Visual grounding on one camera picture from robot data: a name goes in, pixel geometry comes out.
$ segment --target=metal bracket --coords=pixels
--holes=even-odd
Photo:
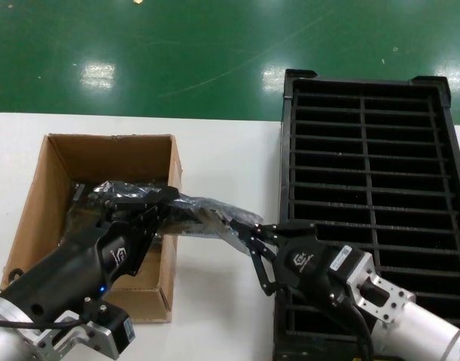
[[[369,277],[375,286],[390,295],[382,307],[374,305],[360,294],[358,288]],[[413,293],[391,284],[375,272],[373,257],[370,253],[365,253],[362,260],[357,264],[355,270],[347,280],[347,286],[350,287],[351,296],[355,304],[385,324],[393,322],[408,301],[414,302],[416,300],[416,296]]]
[[[79,315],[72,311],[64,312],[56,322],[78,320]],[[31,348],[36,359],[44,361],[61,360],[76,344],[84,344],[112,359],[118,359],[119,353],[109,329],[90,321],[65,332],[60,329],[47,329],[40,332],[20,333]]]

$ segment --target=plastic bag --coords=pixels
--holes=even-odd
[[[79,201],[79,206],[72,207],[68,212],[68,218],[74,218],[76,214],[87,209],[93,208],[98,216],[100,215],[101,206],[105,201],[113,198],[141,198],[149,192],[158,192],[161,188],[158,184],[129,184],[118,180],[107,180],[106,182],[93,188],[87,197]],[[219,202],[215,199],[203,197],[190,197],[180,193],[180,198],[171,201],[170,215],[158,229],[158,235],[187,235],[204,238],[221,238],[240,252],[249,255],[248,248],[238,238],[238,233],[229,227],[231,220],[237,220],[240,223],[253,226],[256,223],[262,223],[263,219],[249,211]],[[88,223],[93,222],[93,212],[87,212],[90,215]],[[74,228],[74,221],[66,221],[66,233],[70,228]],[[84,222],[79,220],[78,229],[84,226]]]

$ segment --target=hole in box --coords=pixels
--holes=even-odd
[[[377,229],[379,244],[456,250],[453,234]]]
[[[432,126],[430,117],[400,114],[365,114],[365,123],[382,126]]]
[[[372,242],[372,230],[370,228],[317,224],[316,229],[318,239],[322,241]]]
[[[417,297],[417,305],[443,318],[460,318],[460,300]]]
[[[421,208],[443,211],[447,209],[446,199],[443,196],[372,192],[372,203],[383,207]]]
[[[294,205],[295,219],[332,220],[335,222],[369,223],[370,213],[366,209]]]
[[[345,113],[334,111],[319,111],[313,109],[297,108],[295,110],[295,120],[311,120],[315,122],[329,123],[360,123],[359,113]]]
[[[429,229],[452,229],[452,221],[448,214],[375,211],[375,218],[376,223],[379,225]]]
[[[460,272],[458,256],[449,254],[381,250],[380,263],[390,267]]]
[[[330,96],[299,96],[299,107],[322,107],[322,108],[360,108],[360,99],[330,97]]]
[[[358,141],[332,141],[328,139],[295,139],[296,150],[362,154],[362,143]]]
[[[295,182],[365,186],[365,174],[295,169]]]
[[[296,123],[295,132],[298,135],[314,135],[320,137],[339,137],[339,138],[361,138],[362,132],[360,128],[354,126],[332,126],[328,125],[310,124],[310,123]]]
[[[370,170],[440,174],[440,163],[422,160],[370,158]]]
[[[368,139],[383,139],[387,141],[434,141],[431,130],[381,129],[367,128]]]
[[[362,157],[335,156],[323,154],[295,153],[295,165],[309,167],[340,168],[340,169],[365,169]]]
[[[443,192],[443,178],[372,174],[372,187]]]
[[[358,95],[362,90],[360,84],[318,80],[296,80],[293,82],[293,87],[295,93],[324,93],[350,96]]]
[[[331,335],[349,335],[347,331],[338,326],[335,322],[314,311],[288,311],[288,317],[295,319],[295,331],[317,332]]]
[[[347,203],[353,205],[367,204],[367,195],[365,192],[309,187],[295,187],[293,199],[316,202]]]
[[[400,102],[398,100],[365,99],[365,109],[381,111],[428,111],[426,102]]]
[[[376,156],[420,156],[424,158],[437,158],[437,151],[433,144],[390,144],[368,143],[369,154]]]
[[[410,275],[394,272],[382,272],[382,277],[410,292],[460,295],[460,278],[433,275]]]

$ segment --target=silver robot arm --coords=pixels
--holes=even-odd
[[[460,361],[460,329],[418,306],[413,293],[379,277],[370,253],[364,254],[347,285],[358,308],[376,318],[371,333],[375,354],[406,361]],[[364,298],[380,290],[388,294],[383,305]]]

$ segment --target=white table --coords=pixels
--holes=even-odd
[[[0,280],[47,133],[173,134],[183,191],[277,221],[280,124],[224,120],[0,114]],[[273,298],[251,260],[221,240],[181,237],[173,321],[137,325],[120,360],[270,361]],[[64,361],[106,361],[76,347]]]

